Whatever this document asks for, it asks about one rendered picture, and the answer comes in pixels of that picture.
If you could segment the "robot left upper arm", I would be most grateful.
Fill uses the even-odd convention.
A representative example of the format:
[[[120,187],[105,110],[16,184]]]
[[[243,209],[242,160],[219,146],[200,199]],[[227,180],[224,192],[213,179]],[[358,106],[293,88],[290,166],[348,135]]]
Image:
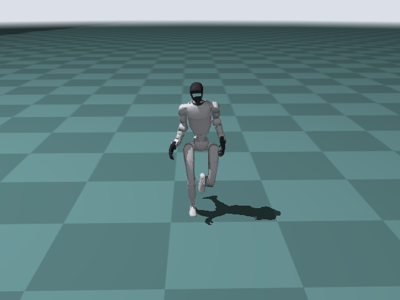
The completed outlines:
[[[212,123],[214,126],[217,126],[219,124],[221,124],[220,119],[219,119],[219,103],[214,101],[214,102],[209,102],[209,107],[212,111],[212,116],[213,116],[213,120]]]

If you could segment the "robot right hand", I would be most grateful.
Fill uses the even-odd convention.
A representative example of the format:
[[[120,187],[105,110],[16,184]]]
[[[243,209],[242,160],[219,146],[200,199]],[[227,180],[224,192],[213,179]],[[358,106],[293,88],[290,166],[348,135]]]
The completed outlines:
[[[176,141],[173,141],[169,148],[169,157],[173,159],[173,151],[176,149]],[[174,160],[174,159],[173,159]]]

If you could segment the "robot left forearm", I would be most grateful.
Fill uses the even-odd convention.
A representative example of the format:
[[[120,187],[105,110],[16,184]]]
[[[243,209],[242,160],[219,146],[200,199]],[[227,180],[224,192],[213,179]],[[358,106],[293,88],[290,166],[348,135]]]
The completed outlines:
[[[221,120],[220,120],[220,122],[221,122]],[[216,126],[215,129],[216,129],[216,131],[217,131],[217,135],[218,135],[218,138],[219,138],[219,141],[220,141],[220,137],[221,137],[221,136],[224,137],[224,131],[223,131],[222,124]],[[224,140],[226,141],[226,138],[225,138],[225,137],[224,137]]]

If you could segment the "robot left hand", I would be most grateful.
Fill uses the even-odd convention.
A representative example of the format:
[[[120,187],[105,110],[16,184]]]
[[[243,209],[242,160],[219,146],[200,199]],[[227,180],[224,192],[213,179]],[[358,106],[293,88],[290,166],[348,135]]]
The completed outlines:
[[[221,145],[219,145],[219,147],[221,147],[221,150],[218,151],[218,153],[220,152],[220,153],[219,153],[219,157],[224,155],[225,143],[226,143],[226,141],[224,140],[224,137],[221,136],[221,137],[220,137],[220,144],[221,144]]]

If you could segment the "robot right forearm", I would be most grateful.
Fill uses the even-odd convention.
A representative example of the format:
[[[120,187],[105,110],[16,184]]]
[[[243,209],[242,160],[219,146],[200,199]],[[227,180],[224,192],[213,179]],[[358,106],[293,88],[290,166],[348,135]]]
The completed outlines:
[[[174,141],[176,141],[176,147],[178,147],[180,145],[183,136],[184,136],[184,133],[182,131],[180,131],[179,128],[178,128],[177,136],[176,136],[176,138],[174,140]]]

